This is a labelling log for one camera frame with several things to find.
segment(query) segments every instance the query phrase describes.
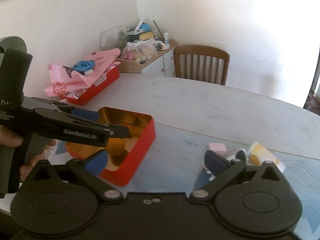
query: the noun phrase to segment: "blue gripper pad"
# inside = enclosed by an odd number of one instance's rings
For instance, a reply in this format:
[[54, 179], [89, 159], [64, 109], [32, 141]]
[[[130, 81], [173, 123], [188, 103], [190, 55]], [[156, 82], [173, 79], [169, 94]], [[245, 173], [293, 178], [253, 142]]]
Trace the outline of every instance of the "blue gripper pad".
[[55, 154], [62, 154], [67, 152], [66, 142], [65, 141], [58, 141], [58, 147]]
[[84, 110], [80, 108], [76, 108], [71, 111], [71, 114], [74, 114], [76, 116], [88, 119], [90, 121], [97, 122], [99, 119], [99, 113], [95, 111], [90, 111], [90, 110]]
[[98, 176], [108, 165], [108, 154], [105, 150], [101, 149], [82, 160], [81, 165], [93, 175]]

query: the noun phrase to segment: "table surface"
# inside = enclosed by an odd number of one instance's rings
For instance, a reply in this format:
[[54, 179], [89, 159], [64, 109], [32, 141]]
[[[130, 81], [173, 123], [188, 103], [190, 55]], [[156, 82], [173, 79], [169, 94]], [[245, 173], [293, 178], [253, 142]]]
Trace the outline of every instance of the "table surface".
[[320, 159], [320, 117], [256, 93], [207, 82], [121, 73], [87, 107], [150, 114], [160, 124]]
[[[199, 183], [208, 143], [228, 151], [258, 141], [287, 166], [284, 175], [303, 204], [295, 233], [320, 238], [320, 118], [282, 101], [220, 85], [144, 74], [120, 78], [85, 108], [110, 106], [151, 114], [157, 138], [122, 192], [186, 192]], [[63, 164], [68, 154], [51, 155]], [[7, 210], [12, 196], [0, 202]]]

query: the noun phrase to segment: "red tin box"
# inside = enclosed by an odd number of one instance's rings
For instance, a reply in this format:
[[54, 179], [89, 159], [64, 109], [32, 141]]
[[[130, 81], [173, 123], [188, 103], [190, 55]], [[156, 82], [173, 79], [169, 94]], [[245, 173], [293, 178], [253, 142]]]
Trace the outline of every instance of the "red tin box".
[[[106, 151], [110, 152], [108, 165], [99, 175], [118, 186], [125, 186], [156, 138], [154, 119], [148, 114], [111, 107], [103, 107], [98, 112], [100, 114], [98, 122], [126, 125], [131, 133], [130, 137], [125, 139], [109, 139], [106, 147]], [[125, 141], [124, 149], [121, 148], [124, 145], [121, 140]], [[75, 143], [67, 143], [66, 148], [73, 158], [80, 159], [85, 159], [101, 149]]]
[[119, 76], [120, 75], [118, 67], [114, 67], [107, 73], [104, 73], [100, 78], [98, 78], [98, 80], [87, 90], [76, 91], [74, 95], [72, 93], [69, 93], [65, 97], [60, 97], [60, 99], [66, 99], [69, 103], [84, 106], [107, 86], [117, 80]]

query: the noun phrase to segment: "chair backrest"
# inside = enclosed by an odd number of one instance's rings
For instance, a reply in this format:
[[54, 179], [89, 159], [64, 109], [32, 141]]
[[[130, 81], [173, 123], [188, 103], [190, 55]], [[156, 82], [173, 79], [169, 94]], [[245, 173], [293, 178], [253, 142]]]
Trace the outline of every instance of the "chair backrest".
[[230, 55], [201, 45], [187, 45], [174, 50], [176, 77], [226, 84]]

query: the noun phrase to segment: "pink wrapping paper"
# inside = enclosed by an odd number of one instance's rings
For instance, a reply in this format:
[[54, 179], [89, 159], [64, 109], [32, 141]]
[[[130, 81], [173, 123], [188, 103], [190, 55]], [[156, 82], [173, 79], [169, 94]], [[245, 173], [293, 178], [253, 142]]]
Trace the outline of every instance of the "pink wrapping paper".
[[83, 60], [94, 60], [95, 62], [93, 73], [90, 76], [81, 75], [77, 71], [72, 71], [71, 74], [68, 74], [63, 66], [50, 64], [48, 69], [51, 86], [44, 89], [44, 92], [49, 97], [55, 97], [60, 95], [63, 96], [76, 90], [87, 89], [91, 87], [103, 73], [105, 73], [120, 54], [120, 49], [111, 49], [94, 52], [85, 57]]

